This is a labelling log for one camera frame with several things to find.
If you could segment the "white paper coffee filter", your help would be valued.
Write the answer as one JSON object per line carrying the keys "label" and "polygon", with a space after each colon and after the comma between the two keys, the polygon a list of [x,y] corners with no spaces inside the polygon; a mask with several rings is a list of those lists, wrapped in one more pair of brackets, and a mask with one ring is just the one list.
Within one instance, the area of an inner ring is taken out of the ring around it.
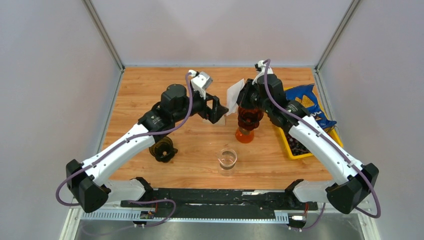
{"label": "white paper coffee filter", "polygon": [[235,113],[238,110],[237,99],[240,94],[240,91],[245,85],[245,79],[242,78],[232,86],[230,86],[226,91],[226,107],[228,108],[228,112],[225,114],[229,116]]}

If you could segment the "brown plastic coffee dripper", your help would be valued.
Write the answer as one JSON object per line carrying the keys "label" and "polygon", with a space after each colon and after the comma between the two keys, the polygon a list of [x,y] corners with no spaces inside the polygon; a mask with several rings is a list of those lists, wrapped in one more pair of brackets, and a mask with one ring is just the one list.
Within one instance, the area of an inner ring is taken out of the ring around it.
{"label": "brown plastic coffee dripper", "polygon": [[241,129],[253,131],[259,127],[263,116],[264,112],[259,108],[247,109],[239,106],[237,110],[237,123]]}

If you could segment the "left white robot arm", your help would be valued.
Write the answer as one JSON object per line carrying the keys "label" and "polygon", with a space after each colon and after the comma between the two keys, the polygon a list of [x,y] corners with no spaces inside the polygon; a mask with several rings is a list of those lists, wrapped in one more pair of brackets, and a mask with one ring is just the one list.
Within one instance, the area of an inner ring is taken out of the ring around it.
{"label": "left white robot arm", "polygon": [[122,165],[145,149],[152,147],[174,131],[177,122],[198,114],[216,123],[228,112],[217,96],[201,96],[192,87],[171,84],[161,94],[160,101],[146,112],[121,138],[93,157],[66,165],[67,188],[86,213],[105,203],[135,201],[147,207],[153,201],[152,188],[142,177],[131,180],[111,180]]}

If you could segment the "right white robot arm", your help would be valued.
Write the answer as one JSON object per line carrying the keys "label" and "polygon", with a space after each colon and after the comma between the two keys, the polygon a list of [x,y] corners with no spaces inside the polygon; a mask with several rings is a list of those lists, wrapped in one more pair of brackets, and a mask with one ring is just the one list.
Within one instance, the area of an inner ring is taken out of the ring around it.
{"label": "right white robot arm", "polygon": [[282,81],[275,74],[248,79],[236,103],[243,109],[266,114],[273,125],[304,145],[331,174],[330,181],[294,181],[285,195],[290,208],[298,209],[306,202],[320,202],[350,214],[359,209],[358,205],[367,196],[376,196],[374,186],[379,169],[347,153],[305,107],[295,100],[287,100]]}

